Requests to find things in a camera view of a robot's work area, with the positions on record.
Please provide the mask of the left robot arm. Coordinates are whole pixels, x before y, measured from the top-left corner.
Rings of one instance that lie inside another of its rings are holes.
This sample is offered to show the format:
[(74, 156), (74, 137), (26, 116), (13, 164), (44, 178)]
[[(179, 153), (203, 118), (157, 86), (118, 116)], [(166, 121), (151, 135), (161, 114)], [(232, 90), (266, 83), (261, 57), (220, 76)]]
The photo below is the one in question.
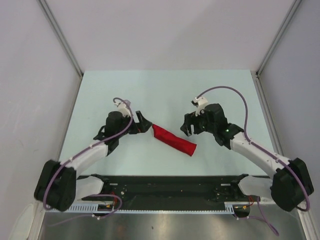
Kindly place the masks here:
[(153, 125), (140, 111), (138, 122), (120, 111), (108, 114), (105, 124), (93, 138), (93, 143), (65, 162), (48, 160), (41, 171), (34, 190), (34, 198), (47, 209), (66, 211), (75, 200), (95, 195), (100, 200), (110, 196), (111, 188), (98, 175), (80, 179), (91, 165), (110, 155), (119, 145), (120, 138), (129, 134), (146, 133)]

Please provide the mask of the red cloth napkin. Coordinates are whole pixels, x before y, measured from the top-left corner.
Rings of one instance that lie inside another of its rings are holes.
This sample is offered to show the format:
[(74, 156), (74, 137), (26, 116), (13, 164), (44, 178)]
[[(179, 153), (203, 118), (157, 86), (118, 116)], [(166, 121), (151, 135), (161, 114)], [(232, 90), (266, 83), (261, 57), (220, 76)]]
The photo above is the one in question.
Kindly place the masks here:
[(188, 140), (185, 140), (183, 138), (180, 138), (176, 135), (174, 135), (173, 133), (171, 133), (170, 131), (156, 125), (156, 124), (153, 124), (152, 125), (152, 129), (153, 129), (153, 136), (171, 146), (172, 148), (184, 153), (184, 154), (187, 154), (188, 156), (192, 157), (195, 150), (196, 150), (196, 147), (197, 145), (195, 143), (192, 143)]

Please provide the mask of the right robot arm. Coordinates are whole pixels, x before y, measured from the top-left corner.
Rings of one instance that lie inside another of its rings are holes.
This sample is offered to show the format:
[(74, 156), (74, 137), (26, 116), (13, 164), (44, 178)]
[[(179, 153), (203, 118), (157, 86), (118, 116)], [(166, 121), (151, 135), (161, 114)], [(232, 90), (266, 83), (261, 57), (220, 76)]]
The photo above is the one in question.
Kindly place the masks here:
[(263, 150), (252, 140), (247, 140), (241, 127), (228, 122), (220, 104), (209, 104), (185, 114), (180, 129), (187, 136), (203, 132), (212, 134), (220, 146), (244, 156), (267, 174), (266, 178), (240, 175), (230, 188), (235, 200), (242, 201), (247, 196), (263, 197), (273, 200), (287, 212), (305, 201), (306, 208), (310, 208), (309, 196), (314, 187), (305, 162)]

